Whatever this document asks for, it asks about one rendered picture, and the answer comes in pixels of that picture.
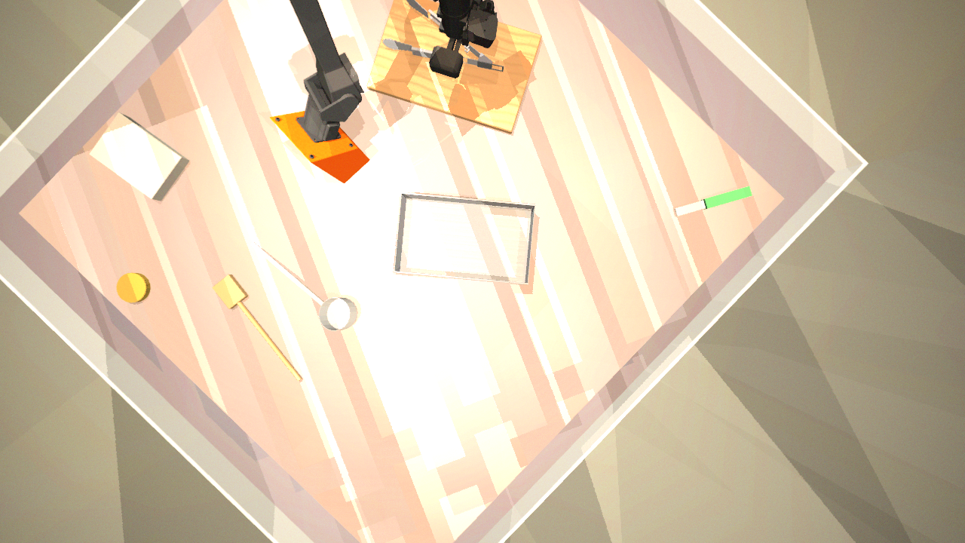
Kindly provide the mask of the white rectangular block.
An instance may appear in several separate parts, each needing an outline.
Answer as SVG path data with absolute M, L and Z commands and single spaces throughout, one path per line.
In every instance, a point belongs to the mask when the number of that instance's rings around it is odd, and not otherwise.
M 90 155 L 156 201 L 164 198 L 189 163 L 180 152 L 120 112 Z

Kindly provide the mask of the grey rectangular tin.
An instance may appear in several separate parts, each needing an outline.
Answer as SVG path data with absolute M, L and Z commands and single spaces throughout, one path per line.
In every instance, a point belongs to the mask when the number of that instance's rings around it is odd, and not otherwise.
M 535 205 L 400 194 L 395 274 L 528 285 Z

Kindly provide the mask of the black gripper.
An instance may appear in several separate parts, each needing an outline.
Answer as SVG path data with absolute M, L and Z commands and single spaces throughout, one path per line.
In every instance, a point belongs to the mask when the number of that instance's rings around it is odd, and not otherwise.
M 463 56 L 458 52 L 461 48 L 463 26 L 466 26 L 471 9 L 475 9 L 480 2 L 483 2 L 483 0 L 471 0 L 469 9 L 457 17 L 445 14 L 441 7 L 438 7 L 437 17 L 441 18 L 439 32 L 445 33 L 449 37 L 449 42 L 447 48 L 439 45 L 433 46 L 430 58 L 432 72 L 442 73 L 442 75 L 454 78 L 459 77 L 463 65 Z

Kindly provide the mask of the yellow cylinder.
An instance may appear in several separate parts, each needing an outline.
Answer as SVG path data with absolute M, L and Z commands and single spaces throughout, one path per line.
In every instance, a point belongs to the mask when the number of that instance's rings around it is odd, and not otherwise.
M 118 296 L 125 302 L 141 302 L 149 296 L 149 280 L 143 274 L 125 274 L 118 279 Z

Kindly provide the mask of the grey saucepan with long thin handle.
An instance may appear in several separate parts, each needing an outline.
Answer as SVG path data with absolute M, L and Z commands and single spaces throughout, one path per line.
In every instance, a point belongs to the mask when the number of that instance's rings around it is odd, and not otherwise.
M 296 283 L 296 285 L 299 285 L 299 287 L 303 289 L 305 293 L 309 293 L 309 296 L 316 300 L 318 305 L 321 305 L 320 310 L 318 310 L 318 319 L 320 319 L 320 322 L 325 329 L 336 331 L 348 329 L 352 326 L 357 318 L 357 309 L 350 299 L 331 298 L 323 302 L 323 300 L 317 298 L 316 293 L 312 293 L 309 288 L 305 287 L 305 285 L 299 281 L 299 279 L 294 278 L 294 276 L 290 274 L 287 269 L 282 267 L 279 262 L 275 261 L 271 256 L 269 256 L 268 252 L 263 251 L 259 245 L 254 243 L 254 241 L 251 243 L 251 245 L 256 251 L 261 252 L 262 256 L 268 259 L 269 262 L 272 262 L 274 267 L 280 269 L 280 271 L 283 272 L 283 274 L 285 274 L 291 281 Z

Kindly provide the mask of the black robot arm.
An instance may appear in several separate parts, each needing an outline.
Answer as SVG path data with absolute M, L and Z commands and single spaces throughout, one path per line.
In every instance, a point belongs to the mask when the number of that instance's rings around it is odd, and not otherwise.
M 297 117 L 296 121 L 314 143 L 340 139 L 340 121 L 347 121 L 362 102 L 360 93 L 364 90 L 347 54 L 339 55 L 335 49 L 318 0 L 289 2 L 316 56 L 317 69 L 303 80 L 309 96 L 304 116 Z M 470 3 L 471 0 L 439 0 L 442 11 L 452 17 L 464 14 Z M 471 9 L 466 26 L 463 26 L 462 45 L 468 46 L 471 41 L 490 48 L 497 34 L 497 13 L 493 0 L 483 0 Z

